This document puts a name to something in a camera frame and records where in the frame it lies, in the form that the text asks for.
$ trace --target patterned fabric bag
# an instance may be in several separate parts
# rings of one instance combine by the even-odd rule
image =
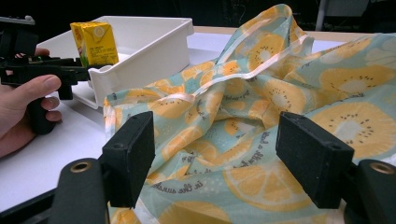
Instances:
[[[318,209],[276,155],[280,111],[302,114],[355,149],[396,163],[396,36],[312,54],[286,5],[239,27],[217,59],[105,99],[107,137],[154,113],[156,157],[136,209],[112,223],[343,223]]]

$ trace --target black handle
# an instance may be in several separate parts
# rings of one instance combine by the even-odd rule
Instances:
[[[32,130],[36,134],[47,134],[50,133],[55,127],[54,121],[46,119],[47,110],[41,106],[41,101],[44,99],[39,98],[34,100],[27,106],[27,111],[30,118],[30,124]]]

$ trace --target dark background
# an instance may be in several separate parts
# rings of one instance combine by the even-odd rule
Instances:
[[[372,25],[375,22],[373,18],[388,14],[390,16],[387,20],[391,18],[388,21],[390,25],[385,25],[385,28],[389,28],[392,24],[396,25],[395,1],[391,2],[392,6],[383,6],[379,9],[380,13],[372,12],[369,19],[326,18],[323,31],[377,31]],[[320,0],[2,0],[0,16],[32,16],[36,21],[35,33],[41,42],[70,30],[71,22],[91,21],[111,15],[186,17],[192,18],[193,24],[199,26],[238,27],[265,9],[280,3],[292,8],[300,27],[306,31],[315,30]]]

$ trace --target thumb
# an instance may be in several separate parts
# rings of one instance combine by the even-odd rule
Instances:
[[[9,95],[10,102],[17,106],[27,106],[33,100],[57,91],[62,85],[55,75],[44,75],[20,85]]]

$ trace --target finger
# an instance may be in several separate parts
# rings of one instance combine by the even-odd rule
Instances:
[[[50,51],[48,49],[37,48],[37,49],[35,49],[35,55],[36,56],[49,56]]]
[[[46,119],[49,121],[59,121],[62,119],[62,113],[58,110],[51,110],[47,112]]]
[[[41,102],[41,106],[45,109],[45,110],[52,110],[55,109],[56,107],[58,107],[59,105],[59,99],[56,97],[47,97],[44,98],[43,101]]]
[[[33,100],[45,97],[57,91],[62,85],[61,80],[55,75],[35,77],[29,82],[11,91],[7,97],[10,105],[17,107],[27,106]]]

